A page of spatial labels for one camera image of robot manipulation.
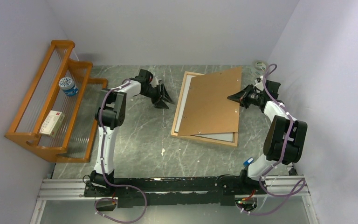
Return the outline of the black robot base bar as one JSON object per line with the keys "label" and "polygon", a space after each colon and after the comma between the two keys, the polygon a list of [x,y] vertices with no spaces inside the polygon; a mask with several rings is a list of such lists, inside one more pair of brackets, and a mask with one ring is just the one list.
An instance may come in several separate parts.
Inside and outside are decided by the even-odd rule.
{"label": "black robot base bar", "polygon": [[158,205],[219,204],[232,206],[266,193],[258,181],[235,175],[166,178],[116,178],[112,191],[100,192],[86,182],[86,198],[115,198],[119,208]]}

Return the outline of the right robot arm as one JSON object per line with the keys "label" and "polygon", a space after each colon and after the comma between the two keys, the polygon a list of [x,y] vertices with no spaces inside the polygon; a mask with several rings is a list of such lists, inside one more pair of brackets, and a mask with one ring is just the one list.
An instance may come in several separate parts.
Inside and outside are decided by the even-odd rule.
{"label": "right robot arm", "polygon": [[263,154],[257,160],[248,159],[244,163],[247,176],[237,182],[239,191],[244,194],[250,193],[256,186],[255,181],[263,180],[278,165],[297,163],[301,159],[308,125],[294,118],[278,100],[280,86],[279,82],[259,78],[255,84],[227,97],[244,108],[259,107],[271,123]]}

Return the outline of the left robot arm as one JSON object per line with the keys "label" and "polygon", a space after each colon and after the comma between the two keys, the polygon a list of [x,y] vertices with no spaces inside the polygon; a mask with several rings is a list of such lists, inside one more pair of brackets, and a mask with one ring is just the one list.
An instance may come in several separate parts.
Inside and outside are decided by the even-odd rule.
{"label": "left robot arm", "polygon": [[158,109],[168,109],[167,104],[174,103],[163,81],[144,69],[137,76],[125,79],[119,86],[100,91],[95,112],[99,137],[98,156],[89,183],[103,196],[114,192],[116,137],[124,123],[127,102],[137,95],[149,98]]}

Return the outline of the brown backing board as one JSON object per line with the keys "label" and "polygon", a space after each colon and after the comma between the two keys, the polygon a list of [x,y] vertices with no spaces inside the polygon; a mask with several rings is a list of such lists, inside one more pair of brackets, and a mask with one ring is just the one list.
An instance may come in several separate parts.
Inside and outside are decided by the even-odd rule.
{"label": "brown backing board", "polygon": [[241,90],[241,76],[234,67],[191,78],[178,135],[237,132],[240,106],[228,96]]}

